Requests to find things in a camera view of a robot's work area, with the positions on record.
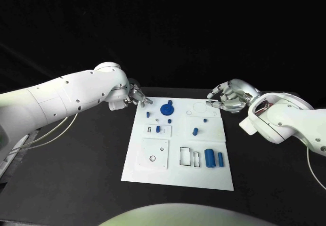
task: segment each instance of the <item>white cable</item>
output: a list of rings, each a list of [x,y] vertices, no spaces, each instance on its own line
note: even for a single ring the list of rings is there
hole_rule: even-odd
[[[19,151],[10,153],[9,155],[16,154],[16,153],[19,153],[19,152],[23,151],[23,150],[29,150],[29,149],[32,149],[32,148],[41,147],[41,146],[49,144],[52,141],[55,141],[55,140],[61,137],[61,135],[67,132],[67,130],[70,129],[70,127],[71,127],[71,125],[72,125],[72,123],[74,123],[74,121],[75,121],[75,119],[77,119],[77,115],[78,115],[78,113],[75,114],[75,117],[74,117],[74,119],[72,119],[72,121],[71,121],[71,123],[70,123],[70,126],[67,127],[67,129],[64,130],[64,132],[57,136],[57,138],[54,138],[51,141],[48,141],[46,143],[44,143],[44,144],[41,144],[41,145],[38,145],[38,146],[25,148],[25,149],[22,149],[22,150],[19,150]]]
[[[313,177],[315,177],[315,179],[316,179],[318,183],[320,184],[320,186],[322,186],[322,187],[323,187],[323,189],[326,190],[326,187],[325,187],[325,186],[323,186],[323,184],[320,183],[320,181],[319,181],[319,179],[318,179],[318,177],[316,177],[316,175],[315,175],[315,172],[313,172],[312,166],[310,166],[310,161],[309,161],[309,148],[308,148],[308,165],[309,165],[309,169],[310,169],[310,171],[312,171],[312,174],[313,174]]]
[[[31,144],[33,144],[35,142],[38,142],[39,140],[42,140],[59,128],[59,126],[64,124],[64,122],[65,122],[67,119],[68,119],[68,117],[62,120],[62,122],[59,123],[59,125],[38,140],[29,142],[28,144],[22,145],[20,147],[12,149],[12,151],[20,149],[22,147],[29,146]]]

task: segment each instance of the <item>white plastic board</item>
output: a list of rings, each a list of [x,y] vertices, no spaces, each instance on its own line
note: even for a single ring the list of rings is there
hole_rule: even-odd
[[[146,105],[145,108],[140,105],[137,107],[121,180],[233,191],[233,176],[220,109],[208,107],[204,99],[162,97],[150,97],[150,99],[153,100],[152,105]],[[165,116],[160,113],[160,107],[169,100],[173,101],[175,112],[170,116]],[[160,128],[166,128],[165,132],[162,130],[159,133],[156,132],[157,125]],[[198,128],[196,136],[192,135],[194,128]],[[149,154],[155,152],[159,154],[157,148],[166,141],[169,145],[169,150],[165,153],[168,155],[168,164],[162,166],[157,161],[155,166]],[[143,143],[147,142],[150,143],[146,145],[146,149],[150,147],[149,153],[143,151]],[[181,147],[191,148],[191,166],[181,165]],[[212,149],[215,152],[215,168],[207,167],[205,149]],[[194,159],[194,152],[199,153],[199,167],[195,167],[198,153],[195,153],[196,159]],[[218,152],[222,152],[224,167],[218,166]],[[188,156],[183,156],[183,161],[189,163]]]

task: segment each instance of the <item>black table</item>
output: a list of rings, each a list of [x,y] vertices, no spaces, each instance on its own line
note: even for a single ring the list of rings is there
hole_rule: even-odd
[[[143,91],[153,97],[202,99],[209,92]],[[94,226],[134,208],[181,202],[234,210],[279,225],[326,224],[326,191],[308,168],[306,147],[293,137],[276,145],[260,134],[248,136],[238,126],[245,111],[221,112],[234,192],[121,181],[134,114],[136,106],[113,112],[100,104],[78,115],[57,141],[29,151],[0,194],[2,220]],[[326,183],[326,158],[310,153],[310,162]]]

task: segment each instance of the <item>blue object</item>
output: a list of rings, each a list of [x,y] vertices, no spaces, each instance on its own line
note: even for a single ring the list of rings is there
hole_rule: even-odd
[[[218,153],[218,156],[220,156],[220,167],[224,167],[222,152]]]
[[[162,105],[162,114],[172,115],[175,112],[175,108],[172,106],[172,100],[168,101],[168,104]]]
[[[198,135],[198,128],[194,129],[192,135],[194,135],[194,136]]]
[[[212,149],[207,149],[205,150],[205,160],[207,160],[207,167],[208,168],[217,167],[215,156],[214,156],[214,150]]]

